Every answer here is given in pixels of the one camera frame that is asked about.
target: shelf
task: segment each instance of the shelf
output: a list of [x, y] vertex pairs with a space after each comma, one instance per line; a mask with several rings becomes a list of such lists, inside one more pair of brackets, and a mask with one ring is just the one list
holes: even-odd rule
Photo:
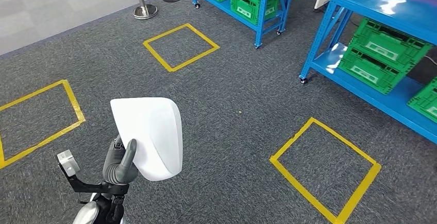
[[437, 0], [336, 0], [336, 3], [437, 45]]
[[312, 61], [310, 66], [437, 144], [437, 123], [407, 106], [408, 100], [423, 86], [413, 79], [405, 77], [388, 95], [383, 95], [355, 77], [337, 69], [346, 49], [345, 45], [338, 43]]
[[[234, 13], [231, 10], [231, 0], [224, 0], [223, 2], [217, 2], [216, 0], [206, 0], [206, 1], [208, 1], [209, 3], [211, 3], [214, 6], [218, 7], [219, 9], [223, 10], [225, 13], [227, 13], [228, 15], [232, 16], [233, 18], [237, 19], [238, 21], [240, 21], [244, 25], [248, 26], [252, 30], [258, 30], [258, 26], [248, 22], [247, 20], [245, 20], [244, 18], [242, 18], [241, 16], [239, 16], [238, 14]], [[269, 23], [270, 21], [272, 21], [273, 19], [275, 19], [277, 17], [280, 17], [281, 15], [282, 15], [282, 10], [276, 11], [276, 17], [273, 17], [271, 19], [268, 19], [268, 20], [264, 21], [264, 24]], [[280, 25], [280, 22], [278, 22], [274, 26], [278, 27], [279, 25]], [[268, 31], [272, 30], [270, 28], [271, 27], [266, 29], [265, 32], [268, 32]]]

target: blue shelving unit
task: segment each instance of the blue shelving unit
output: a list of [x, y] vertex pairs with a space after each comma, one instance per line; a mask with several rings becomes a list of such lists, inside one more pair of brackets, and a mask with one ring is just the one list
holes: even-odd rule
[[[437, 123], [407, 106], [422, 85], [405, 77], [388, 95], [383, 95], [337, 69], [347, 49], [339, 43], [339, 37], [352, 12], [437, 44], [437, 0], [331, 0], [299, 76], [301, 83], [306, 83], [312, 68], [437, 144]], [[328, 47], [316, 56], [336, 23]]]
[[[288, 11], [290, 9], [290, 5], [291, 5], [291, 0], [279, 0], [279, 3], [281, 5], [281, 10], [278, 10], [276, 13], [276, 17], [268, 19], [264, 22], [262, 22], [264, 20], [264, 13], [265, 13], [265, 5], [267, 3], [267, 0], [261, 0], [261, 8], [259, 10], [259, 22], [257, 25], [254, 25], [250, 22], [248, 22], [247, 20], [245, 20], [244, 18], [240, 17], [238, 14], [235, 14], [234, 12], [232, 12], [231, 10], [231, 4], [230, 4], [230, 0], [225, 0], [223, 2], [217, 2], [216, 0], [206, 0], [207, 2], [211, 3], [212, 5], [216, 6], [217, 8], [223, 10], [225, 13], [227, 13], [228, 15], [234, 17], [235, 19], [237, 19], [238, 21], [242, 22], [244, 25], [248, 26], [249, 28], [251, 28], [252, 30], [254, 30], [256, 32], [256, 37], [255, 37], [255, 48], [258, 48], [261, 46], [262, 42], [262, 36], [272, 30], [277, 30], [278, 35], [285, 31], [285, 23], [287, 22], [287, 15], [288, 15]], [[195, 5], [196, 8], [200, 7], [200, 4], [197, 0], [193, 0], [193, 4]], [[264, 28], [265, 24], [270, 23], [270, 22], [274, 22], [272, 25], [270, 25], [267, 28]]]

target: shelf post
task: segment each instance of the shelf post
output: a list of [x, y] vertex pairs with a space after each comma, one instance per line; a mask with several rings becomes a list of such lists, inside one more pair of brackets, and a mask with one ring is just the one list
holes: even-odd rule
[[255, 38], [255, 48], [261, 46], [261, 38], [263, 35], [263, 27], [264, 27], [264, 14], [265, 14], [265, 6], [267, 5], [267, 0], [261, 0], [260, 9], [258, 11], [258, 24], [256, 30], [256, 38]]

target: white plastic object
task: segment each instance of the white plastic object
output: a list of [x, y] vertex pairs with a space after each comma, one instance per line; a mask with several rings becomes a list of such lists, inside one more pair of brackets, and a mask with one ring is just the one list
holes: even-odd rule
[[182, 170], [182, 123], [176, 104], [167, 98], [111, 100], [123, 145], [137, 140], [133, 163], [150, 181], [171, 178]]

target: floor marking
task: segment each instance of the floor marking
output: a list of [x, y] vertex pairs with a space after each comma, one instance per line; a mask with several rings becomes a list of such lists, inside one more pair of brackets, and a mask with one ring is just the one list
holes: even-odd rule
[[[372, 167], [368, 171], [367, 175], [361, 181], [360, 185], [358, 185], [357, 189], [349, 198], [348, 202], [344, 205], [338, 216], [335, 216], [325, 206], [323, 206], [323, 204], [321, 204], [303, 185], [301, 185], [297, 179], [294, 178], [291, 173], [278, 161], [279, 157], [308, 129], [308, 127], [310, 127], [311, 124], [317, 124], [324, 128], [326, 131], [345, 143], [372, 164]], [[361, 200], [364, 193], [381, 170], [381, 165], [378, 164], [374, 159], [372, 159], [346, 138], [342, 137], [340, 134], [313, 117], [311, 117], [291, 139], [289, 139], [273, 156], [270, 157], [270, 162], [291, 183], [291, 185], [294, 186], [296, 190], [301, 193], [302, 196], [305, 197], [332, 224], [346, 223], [352, 211], [354, 211], [354, 208], [357, 206], [358, 202]]]
[[[173, 33], [173, 32], [176, 32], [176, 31], [178, 31], [178, 30], [181, 30], [181, 29], [183, 29], [183, 28], [185, 28], [185, 27], [187, 27], [187, 28], [189, 28], [191, 31], [193, 31], [193, 32], [195, 32], [199, 37], [201, 37], [202, 39], [204, 39], [206, 42], [208, 42], [211, 46], [212, 46], [212, 48], [211, 49], [209, 49], [209, 50], [207, 50], [207, 51], [205, 51], [205, 52], [203, 52], [203, 53], [201, 53], [201, 54], [199, 54], [199, 55], [197, 55], [197, 56], [195, 56], [194, 58], [191, 58], [191, 59], [189, 59], [189, 60], [187, 60], [187, 61], [185, 61], [185, 62], [183, 62], [183, 63], [181, 63], [181, 64], [179, 64], [179, 65], [177, 65], [177, 66], [175, 66], [175, 67], [171, 67], [151, 46], [150, 46], [150, 42], [152, 42], [152, 41], [155, 41], [155, 40], [157, 40], [157, 39], [159, 39], [159, 38], [162, 38], [162, 37], [164, 37], [164, 36], [166, 36], [166, 35], [169, 35], [169, 34], [171, 34], [171, 33]], [[171, 29], [171, 30], [169, 30], [169, 31], [167, 31], [167, 32], [164, 32], [164, 33], [162, 33], [162, 34], [160, 34], [160, 35], [157, 35], [157, 36], [155, 36], [155, 37], [153, 37], [153, 38], [150, 38], [150, 39], [148, 39], [148, 40], [146, 40], [146, 41], [144, 41], [144, 43], [143, 43], [143, 45], [150, 51], [150, 53], [158, 60], [158, 62], [160, 62], [161, 64], [162, 64], [162, 66], [164, 66], [164, 68], [167, 70], [167, 71], [169, 71], [169, 72], [174, 72], [174, 71], [177, 71], [177, 70], [179, 70], [179, 69], [181, 69], [182, 67], [185, 67], [185, 66], [187, 66], [188, 64], [190, 64], [190, 63], [192, 63], [192, 62], [194, 62], [194, 61], [196, 61], [196, 60], [198, 60], [199, 58], [201, 58], [201, 57], [204, 57], [204, 56], [206, 56], [206, 55], [208, 55], [208, 54], [210, 54], [211, 52], [213, 52], [213, 51], [215, 51], [215, 50], [217, 50], [217, 49], [219, 49], [220, 48], [220, 46], [218, 46], [217, 44], [215, 44], [212, 40], [210, 40], [208, 37], [206, 37], [203, 33], [201, 33], [199, 30], [197, 30], [196, 28], [194, 28], [193, 26], [191, 26], [191, 24], [190, 23], [185, 23], [185, 24], [183, 24], [183, 25], [181, 25], [181, 26], [178, 26], [178, 27], [175, 27], [175, 28], [173, 28], [173, 29]]]
[[43, 92], [45, 92], [45, 91], [47, 91], [47, 90], [49, 90], [51, 88], [54, 88], [54, 87], [56, 87], [56, 86], [58, 86], [60, 84], [62, 84], [64, 86], [65, 92], [67, 93], [67, 96], [68, 96], [68, 98], [70, 100], [70, 103], [71, 103], [73, 109], [74, 109], [74, 112], [76, 114], [76, 117], [77, 117], [78, 121], [75, 122], [74, 124], [64, 128], [64, 129], [62, 129], [62, 130], [56, 132], [55, 134], [49, 136], [48, 138], [46, 138], [42, 142], [38, 143], [37, 145], [35, 145], [33, 147], [30, 147], [30, 148], [28, 148], [28, 149], [26, 149], [24, 151], [19, 152], [18, 154], [12, 156], [11, 158], [9, 158], [7, 160], [5, 160], [5, 157], [4, 157], [2, 139], [1, 139], [1, 136], [0, 136], [0, 169], [2, 169], [4, 167], [14, 163], [15, 161], [17, 161], [17, 160], [19, 160], [19, 159], [21, 159], [21, 158], [23, 158], [25, 156], [27, 156], [28, 154], [32, 153], [36, 149], [46, 145], [47, 143], [49, 143], [49, 142], [53, 141], [54, 139], [64, 135], [65, 133], [73, 130], [76, 127], [78, 127], [81, 123], [85, 122], [85, 117], [84, 117], [82, 111], [80, 110], [79, 103], [77, 102], [76, 97], [73, 94], [73, 90], [71, 89], [71, 86], [70, 86], [70, 84], [68, 83], [67, 80], [57, 81], [57, 82], [55, 82], [53, 84], [50, 84], [50, 85], [48, 85], [48, 86], [46, 86], [44, 88], [41, 88], [40, 90], [37, 90], [37, 91], [35, 91], [33, 93], [30, 93], [30, 94], [28, 94], [26, 96], [23, 96], [23, 97], [21, 97], [21, 98], [19, 98], [17, 100], [14, 100], [14, 101], [12, 101], [10, 103], [7, 103], [6, 105], [3, 105], [3, 106], [0, 107], [0, 111], [4, 110], [6, 108], [12, 107], [13, 105], [16, 105], [16, 104], [18, 104], [20, 102], [23, 102], [23, 101], [27, 100], [27, 99], [30, 99], [30, 98], [32, 98], [32, 97], [34, 97], [34, 96], [36, 96], [38, 94], [41, 94], [41, 93], [43, 93]]

